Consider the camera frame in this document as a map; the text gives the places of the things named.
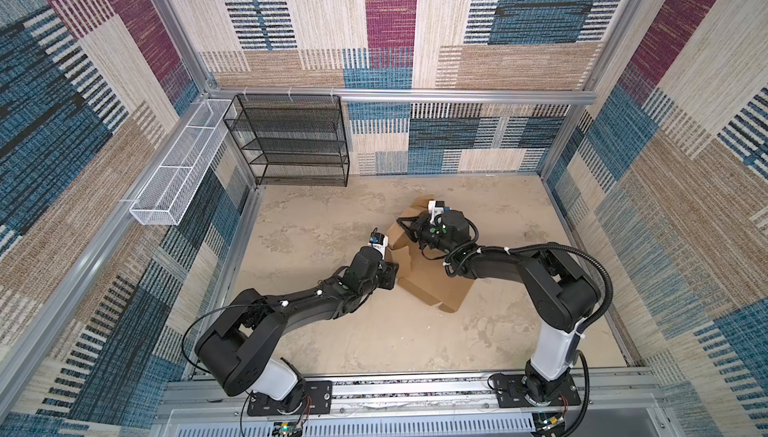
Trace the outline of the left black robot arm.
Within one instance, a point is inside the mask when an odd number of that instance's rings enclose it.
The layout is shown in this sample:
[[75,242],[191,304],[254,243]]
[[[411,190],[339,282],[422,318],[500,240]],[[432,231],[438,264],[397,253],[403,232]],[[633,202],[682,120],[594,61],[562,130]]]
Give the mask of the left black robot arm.
[[246,393],[277,413],[300,412],[309,401],[306,380],[286,360],[273,357],[280,339],[354,313],[374,291],[393,289],[398,270],[384,251],[364,246],[350,265],[307,290],[262,295],[247,289],[198,338],[194,353],[228,396]]

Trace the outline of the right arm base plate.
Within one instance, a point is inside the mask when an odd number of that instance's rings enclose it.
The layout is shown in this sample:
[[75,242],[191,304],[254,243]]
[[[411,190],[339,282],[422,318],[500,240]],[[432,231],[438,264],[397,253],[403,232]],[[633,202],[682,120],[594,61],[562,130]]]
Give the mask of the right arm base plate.
[[487,383],[500,408],[578,407],[582,403],[570,372],[553,381],[536,373],[494,373]]

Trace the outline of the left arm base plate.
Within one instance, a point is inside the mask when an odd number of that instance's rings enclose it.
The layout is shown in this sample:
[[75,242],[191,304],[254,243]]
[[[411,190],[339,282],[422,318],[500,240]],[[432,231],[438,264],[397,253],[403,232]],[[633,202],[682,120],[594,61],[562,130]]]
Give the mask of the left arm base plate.
[[326,415],[330,413],[332,396],[331,380],[300,380],[282,400],[252,392],[246,414],[248,417],[298,417],[306,412]]

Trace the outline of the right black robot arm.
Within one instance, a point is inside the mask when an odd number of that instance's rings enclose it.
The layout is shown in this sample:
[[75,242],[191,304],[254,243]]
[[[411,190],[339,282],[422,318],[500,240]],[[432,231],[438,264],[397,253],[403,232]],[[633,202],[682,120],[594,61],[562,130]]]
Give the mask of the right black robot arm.
[[541,326],[522,388],[534,406],[553,401],[570,377],[583,334],[612,302],[604,266],[577,248],[553,242],[480,245],[475,224],[462,212],[442,207],[400,217],[397,225],[419,248],[438,251],[436,259],[450,278],[498,279],[525,287]]

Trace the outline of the brown cardboard box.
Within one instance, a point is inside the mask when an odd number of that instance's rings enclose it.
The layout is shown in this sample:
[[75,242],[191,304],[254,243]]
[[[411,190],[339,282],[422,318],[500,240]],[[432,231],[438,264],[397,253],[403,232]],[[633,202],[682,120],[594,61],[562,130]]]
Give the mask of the brown cardboard box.
[[399,265],[397,285],[430,307],[437,306],[447,313],[456,313],[469,294],[474,281],[463,277],[448,277],[442,260],[425,258],[405,231],[393,223],[386,231],[392,261]]

